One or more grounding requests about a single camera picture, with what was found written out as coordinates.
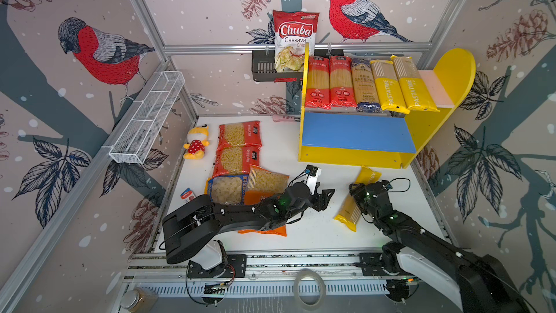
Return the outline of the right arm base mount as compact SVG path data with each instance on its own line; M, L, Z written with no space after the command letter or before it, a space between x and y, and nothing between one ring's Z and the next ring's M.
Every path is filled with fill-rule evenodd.
M379 251L364 252L359 254L359 262L354 265L362 269L363 276L412 276L403 270L398 262L398 255L404 248L401 243L391 241Z

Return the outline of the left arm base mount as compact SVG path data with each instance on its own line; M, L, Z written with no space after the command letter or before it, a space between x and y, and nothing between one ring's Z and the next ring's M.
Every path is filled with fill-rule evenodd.
M244 278L247 256L228 254L221 241L212 240L188 262L188 279Z

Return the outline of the dark blue spaghetti bag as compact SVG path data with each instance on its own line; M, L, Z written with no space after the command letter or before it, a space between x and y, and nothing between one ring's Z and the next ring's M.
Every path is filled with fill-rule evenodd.
M351 75L358 112L381 113L382 108L374 82L370 61L362 58L351 60Z

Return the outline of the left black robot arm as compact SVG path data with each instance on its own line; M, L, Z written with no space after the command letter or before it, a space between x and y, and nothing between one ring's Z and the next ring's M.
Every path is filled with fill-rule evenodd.
M167 264L193 258L220 233L274 230L293 223L293 218L307 209L324 211L334 193L334 189L312 192L305 183L296 182L283 193L253 205L217 204L201 195L162 220Z

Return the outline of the orange Pastatime macaroni bag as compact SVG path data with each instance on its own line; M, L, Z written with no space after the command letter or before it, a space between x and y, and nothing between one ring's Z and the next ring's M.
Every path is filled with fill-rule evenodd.
M254 205L259 202L281 194L285 191L289 176L265 170L259 166L252 165L248 175L234 175L240 178L241 201L240 205Z

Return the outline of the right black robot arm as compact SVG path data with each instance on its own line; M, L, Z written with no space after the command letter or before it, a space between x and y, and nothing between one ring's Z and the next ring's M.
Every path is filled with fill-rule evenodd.
M389 199L389 181L352 184L350 195L363 215L390 238L385 269L415 275L453 302L462 312L531 312L501 261L478 256L430 233Z

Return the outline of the yellow Pastatime spaghetti bag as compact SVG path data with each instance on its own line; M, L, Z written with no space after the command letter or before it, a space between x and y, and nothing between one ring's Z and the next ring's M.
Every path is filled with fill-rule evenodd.
M392 61L372 60L370 67L383 111L409 114Z
M410 112L438 112L437 105L427 85L414 64L412 57L391 56L401 91Z
M367 185L370 183L376 183L381 177L382 174L380 172L377 172L372 168L362 166L354 184ZM361 211L356 204L356 200L350 195L350 193L348 193L334 219L344 224L351 231L356 232L357 223L360 218Z

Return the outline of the red spaghetti bag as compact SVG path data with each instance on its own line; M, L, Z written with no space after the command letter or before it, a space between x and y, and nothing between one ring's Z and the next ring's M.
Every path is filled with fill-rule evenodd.
M330 57L330 104L332 107L357 107L350 57Z
M311 56L308 61L305 106L330 110L330 103L330 61L325 57Z

